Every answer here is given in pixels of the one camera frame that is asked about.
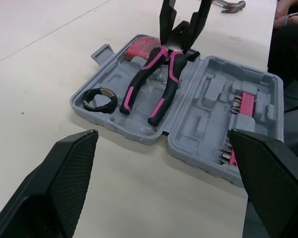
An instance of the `molded compartment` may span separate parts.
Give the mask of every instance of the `molded compartment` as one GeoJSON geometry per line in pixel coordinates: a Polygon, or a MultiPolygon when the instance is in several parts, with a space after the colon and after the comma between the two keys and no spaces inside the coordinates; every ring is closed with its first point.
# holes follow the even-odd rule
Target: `molded compartment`
{"type": "Polygon", "coordinates": [[[281,79],[217,57],[207,57],[198,76],[189,89],[192,99],[168,136],[169,151],[191,166],[242,187],[238,168],[221,164],[227,130],[239,128],[283,141],[281,79]],[[235,95],[243,91],[255,96],[253,117],[231,112],[235,95]]]}

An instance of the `black pants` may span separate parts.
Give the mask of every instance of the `black pants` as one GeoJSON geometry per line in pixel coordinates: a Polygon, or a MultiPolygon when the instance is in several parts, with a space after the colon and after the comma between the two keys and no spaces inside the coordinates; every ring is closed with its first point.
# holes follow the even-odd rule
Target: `black pants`
{"type": "MultiPolygon", "coordinates": [[[[298,6],[289,13],[298,12],[298,6]]],[[[284,82],[284,89],[298,81],[298,25],[288,25],[273,32],[268,59],[268,71],[284,82]]]]}

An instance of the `wristband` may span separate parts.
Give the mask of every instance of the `wristband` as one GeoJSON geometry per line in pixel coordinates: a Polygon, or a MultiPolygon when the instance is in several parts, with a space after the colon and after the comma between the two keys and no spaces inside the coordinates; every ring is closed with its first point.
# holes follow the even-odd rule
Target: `wristband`
{"type": "Polygon", "coordinates": [[[113,113],[117,107],[117,96],[108,88],[95,88],[87,90],[83,96],[83,105],[87,111],[96,113],[113,113]],[[104,95],[111,99],[109,103],[100,107],[92,107],[89,103],[94,99],[96,95],[104,95]]]}
{"type": "Polygon", "coordinates": [[[292,13],[292,14],[289,14],[289,15],[285,16],[284,21],[283,21],[283,26],[287,26],[288,18],[290,18],[292,16],[298,16],[298,12],[292,13]]]}

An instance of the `plier handle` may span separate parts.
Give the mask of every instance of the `plier handle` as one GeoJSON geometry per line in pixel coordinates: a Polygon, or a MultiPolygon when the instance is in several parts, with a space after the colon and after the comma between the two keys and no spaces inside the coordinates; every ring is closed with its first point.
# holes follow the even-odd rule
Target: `plier handle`
{"type": "Polygon", "coordinates": [[[127,93],[119,109],[122,114],[130,114],[141,86],[167,58],[169,58],[167,85],[162,98],[148,118],[150,125],[159,125],[174,99],[181,72],[187,64],[187,57],[181,51],[171,51],[171,53],[168,53],[164,46],[152,49],[147,62],[128,86],[127,93]]]}

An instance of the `person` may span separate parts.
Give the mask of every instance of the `person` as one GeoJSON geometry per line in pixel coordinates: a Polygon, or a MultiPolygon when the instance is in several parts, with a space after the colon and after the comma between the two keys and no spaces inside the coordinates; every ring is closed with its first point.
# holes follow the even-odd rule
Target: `person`
{"type": "Polygon", "coordinates": [[[284,89],[298,81],[298,0],[279,0],[274,20],[268,72],[278,75],[284,89]]]}

